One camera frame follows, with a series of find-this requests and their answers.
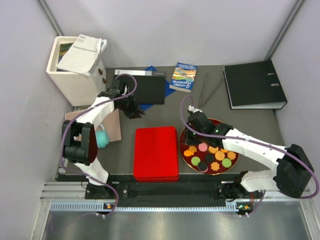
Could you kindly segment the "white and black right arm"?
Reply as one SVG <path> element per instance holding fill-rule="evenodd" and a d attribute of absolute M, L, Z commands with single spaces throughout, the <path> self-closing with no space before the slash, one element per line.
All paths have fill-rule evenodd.
<path fill-rule="evenodd" d="M 320 190 L 314 169 L 299 145 L 274 145 L 240 132 L 225 123 L 214 124 L 202 110 L 191 108 L 183 121 L 188 145 L 205 143 L 228 154 L 240 154 L 267 170 L 242 171 L 229 185 L 232 195 L 245 198 L 251 192 L 278 191 L 294 199 L 310 199 Z"/>

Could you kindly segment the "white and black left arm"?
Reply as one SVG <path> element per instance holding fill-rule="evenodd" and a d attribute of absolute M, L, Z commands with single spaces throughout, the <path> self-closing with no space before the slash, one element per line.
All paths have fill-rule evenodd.
<path fill-rule="evenodd" d="M 145 112 L 137 103 L 134 92 L 138 83 L 129 75 L 134 86 L 129 87 L 118 75 L 106 91 L 98 94 L 93 104 L 79 113 L 72 120 L 62 125 L 60 160 L 75 164 L 88 180 L 85 198 L 92 200 L 109 199 L 117 195 L 110 174 L 98 160 L 96 130 L 102 121 L 116 109 L 122 111 L 129 119 L 140 119 Z"/>

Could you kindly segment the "red box lid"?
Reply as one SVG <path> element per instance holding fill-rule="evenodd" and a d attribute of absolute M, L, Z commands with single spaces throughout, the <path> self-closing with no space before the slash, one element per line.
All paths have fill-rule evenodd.
<path fill-rule="evenodd" d="M 133 176 L 179 176 L 178 138 L 175 127 L 147 127 L 135 131 Z"/>

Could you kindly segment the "metal tongs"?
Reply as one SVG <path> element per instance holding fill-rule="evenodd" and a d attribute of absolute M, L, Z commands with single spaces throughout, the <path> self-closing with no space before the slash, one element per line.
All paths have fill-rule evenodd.
<path fill-rule="evenodd" d="M 205 75 L 205 78 L 204 78 L 204 82 L 203 82 L 203 86 L 202 86 L 202 89 L 201 89 L 201 92 L 200 92 L 200 97 L 199 97 L 199 100 L 198 100 L 198 107 L 199 108 L 202 108 L 207 102 L 208 100 L 213 96 L 213 94 L 215 93 L 215 91 L 218 89 L 218 87 L 222 84 L 222 82 L 224 81 L 224 78 L 222 78 L 216 85 L 215 87 L 213 88 L 213 90 L 211 91 L 210 95 L 205 98 L 205 91 L 207 89 L 207 85 L 208 85 L 208 80 L 209 80 L 209 74 L 207 73 Z"/>

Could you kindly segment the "red cookie box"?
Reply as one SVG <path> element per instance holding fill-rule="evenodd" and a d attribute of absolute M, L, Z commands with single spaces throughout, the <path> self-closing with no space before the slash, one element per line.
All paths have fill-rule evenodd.
<path fill-rule="evenodd" d="M 141 183 L 160 183 L 160 182 L 177 182 L 179 176 L 175 177 L 135 177 L 135 180 Z"/>

